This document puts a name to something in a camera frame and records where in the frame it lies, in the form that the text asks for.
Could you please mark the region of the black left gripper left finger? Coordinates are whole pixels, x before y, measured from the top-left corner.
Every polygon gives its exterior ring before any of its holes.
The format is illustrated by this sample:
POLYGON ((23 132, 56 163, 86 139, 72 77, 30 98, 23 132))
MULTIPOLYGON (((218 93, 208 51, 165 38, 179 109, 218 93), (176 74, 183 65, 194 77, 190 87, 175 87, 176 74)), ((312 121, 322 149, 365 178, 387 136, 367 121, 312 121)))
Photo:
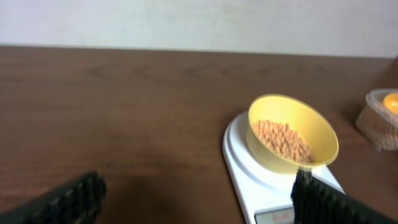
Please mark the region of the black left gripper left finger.
POLYGON ((101 212, 106 184, 89 171, 1 214, 1 224, 88 224, 101 212))

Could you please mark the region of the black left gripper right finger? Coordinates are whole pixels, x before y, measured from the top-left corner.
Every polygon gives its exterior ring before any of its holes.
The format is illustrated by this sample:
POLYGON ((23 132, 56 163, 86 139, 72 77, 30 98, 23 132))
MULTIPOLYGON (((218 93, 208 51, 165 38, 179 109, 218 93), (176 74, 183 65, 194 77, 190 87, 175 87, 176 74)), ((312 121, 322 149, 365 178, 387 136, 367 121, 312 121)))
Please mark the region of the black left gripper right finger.
POLYGON ((302 169, 297 171, 291 199, 298 224, 397 224, 302 169))

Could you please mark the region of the yellow plastic scoop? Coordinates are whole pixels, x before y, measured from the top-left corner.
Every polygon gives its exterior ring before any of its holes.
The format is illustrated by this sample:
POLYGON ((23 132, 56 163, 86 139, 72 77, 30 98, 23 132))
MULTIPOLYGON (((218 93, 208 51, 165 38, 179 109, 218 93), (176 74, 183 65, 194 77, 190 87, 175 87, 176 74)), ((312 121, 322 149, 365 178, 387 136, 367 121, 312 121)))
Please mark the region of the yellow plastic scoop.
POLYGON ((383 105, 391 112, 398 115, 398 92, 389 93, 383 99, 383 105))

